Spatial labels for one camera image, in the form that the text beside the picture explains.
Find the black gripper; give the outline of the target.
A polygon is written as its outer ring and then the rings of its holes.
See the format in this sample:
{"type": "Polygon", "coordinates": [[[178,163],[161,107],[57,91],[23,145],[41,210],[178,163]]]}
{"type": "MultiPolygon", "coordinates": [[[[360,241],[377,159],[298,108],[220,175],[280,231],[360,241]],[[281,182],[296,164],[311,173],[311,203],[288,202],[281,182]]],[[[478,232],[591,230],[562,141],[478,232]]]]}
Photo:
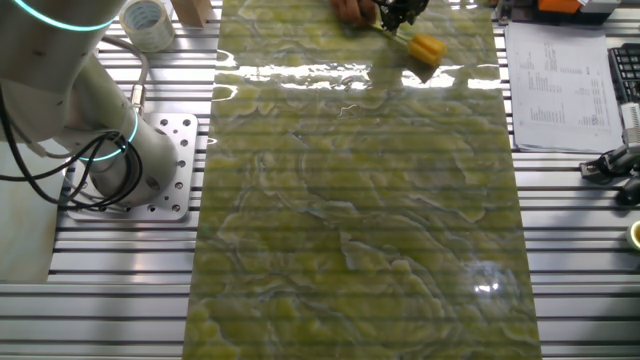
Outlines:
{"type": "Polygon", "coordinates": [[[380,8],[380,25],[388,32],[397,30],[398,25],[413,25],[416,17],[423,13],[429,0],[373,0],[380,8]]]}

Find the person's hand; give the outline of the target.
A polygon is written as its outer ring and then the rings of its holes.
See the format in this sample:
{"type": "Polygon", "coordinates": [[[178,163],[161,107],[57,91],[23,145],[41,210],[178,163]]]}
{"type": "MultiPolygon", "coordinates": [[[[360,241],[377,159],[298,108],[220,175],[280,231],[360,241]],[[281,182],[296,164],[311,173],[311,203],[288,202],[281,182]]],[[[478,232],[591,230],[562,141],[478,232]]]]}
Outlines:
{"type": "Polygon", "coordinates": [[[367,26],[376,22],[377,8],[371,0],[330,0],[329,4],[336,16],[345,23],[367,26]]]}

